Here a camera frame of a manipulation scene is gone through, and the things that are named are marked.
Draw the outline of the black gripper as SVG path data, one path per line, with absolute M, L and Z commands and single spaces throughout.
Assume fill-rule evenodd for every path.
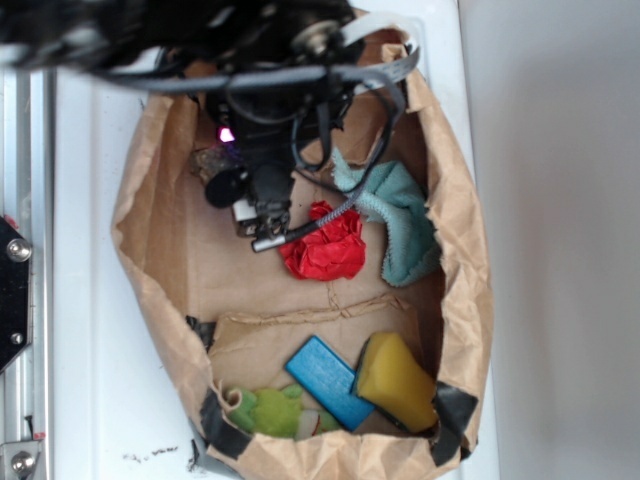
M 230 129 L 242 166 L 204 185 L 207 201 L 231 209 L 238 234 L 255 250 L 290 243 L 315 223 L 291 228 L 293 173 L 320 170 L 328 161 L 333 129 L 350 107 L 347 85 L 328 74 L 289 85 L 230 86 L 206 96 L 205 108 L 221 128 Z

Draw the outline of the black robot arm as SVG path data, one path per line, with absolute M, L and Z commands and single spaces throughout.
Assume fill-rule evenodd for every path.
M 238 223 L 255 251 L 294 242 L 294 172 L 315 172 L 303 149 L 331 134 L 352 104 L 362 40 L 346 1 L 5 1 L 1 61 L 22 69 L 74 67 L 129 87 L 184 94 L 230 129 L 205 174 L 217 208 L 246 205 Z

